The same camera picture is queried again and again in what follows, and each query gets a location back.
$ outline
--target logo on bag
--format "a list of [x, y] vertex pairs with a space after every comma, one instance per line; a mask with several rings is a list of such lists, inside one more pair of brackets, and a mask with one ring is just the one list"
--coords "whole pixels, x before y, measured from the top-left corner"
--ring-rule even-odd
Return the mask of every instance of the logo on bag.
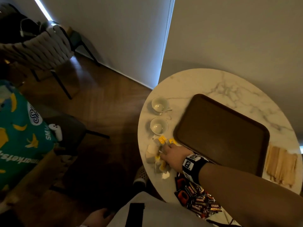
[[27, 102], [27, 111], [28, 111], [29, 120], [32, 125], [38, 126], [42, 123], [43, 121], [42, 117], [29, 102]]

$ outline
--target white teacup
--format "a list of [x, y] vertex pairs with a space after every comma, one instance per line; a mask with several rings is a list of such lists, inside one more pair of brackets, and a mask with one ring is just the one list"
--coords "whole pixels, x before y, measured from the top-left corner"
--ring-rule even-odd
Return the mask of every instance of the white teacup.
[[153, 133], [156, 135], [163, 135], [169, 129], [169, 124], [166, 120], [162, 119], [161, 117], [153, 118], [150, 123], [150, 128]]
[[151, 106], [157, 115], [169, 109], [169, 101], [164, 97], [158, 96], [151, 101]]

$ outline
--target white controller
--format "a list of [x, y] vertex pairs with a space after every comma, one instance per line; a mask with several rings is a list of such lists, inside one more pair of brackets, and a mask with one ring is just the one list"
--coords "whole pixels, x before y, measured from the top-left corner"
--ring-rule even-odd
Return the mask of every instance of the white controller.
[[61, 130], [61, 127], [59, 125], [56, 125], [56, 124], [50, 124], [48, 126], [52, 131], [55, 132], [56, 134], [56, 138], [58, 139], [58, 141], [62, 141], [63, 137], [62, 137], [62, 130]]

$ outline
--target brown tray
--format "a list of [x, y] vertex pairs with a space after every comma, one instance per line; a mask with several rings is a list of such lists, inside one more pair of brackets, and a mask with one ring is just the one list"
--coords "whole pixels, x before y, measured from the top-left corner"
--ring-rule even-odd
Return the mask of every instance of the brown tray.
[[262, 176], [267, 128], [206, 95], [193, 96], [174, 138], [213, 163]]

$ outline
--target hand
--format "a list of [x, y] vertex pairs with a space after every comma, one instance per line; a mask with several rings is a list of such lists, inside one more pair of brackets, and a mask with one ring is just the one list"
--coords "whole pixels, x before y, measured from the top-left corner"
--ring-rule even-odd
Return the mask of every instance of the hand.
[[173, 168], [177, 172], [183, 172], [182, 164], [185, 158], [193, 154], [190, 149], [187, 149], [184, 146], [177, 146], [175, 144], [164, 145], [163, 146], [163, 153], [160, 155], [161, 159], [166, 161], [171, 168]]
[[110, 214], [108, 217], [104, 218], [106, 212], [108, 212], [108, 209], [105, 208], [92, 212], [82, 225], [87, 225], [89, 227], [106, 227], [115, 216], [114, 214]]

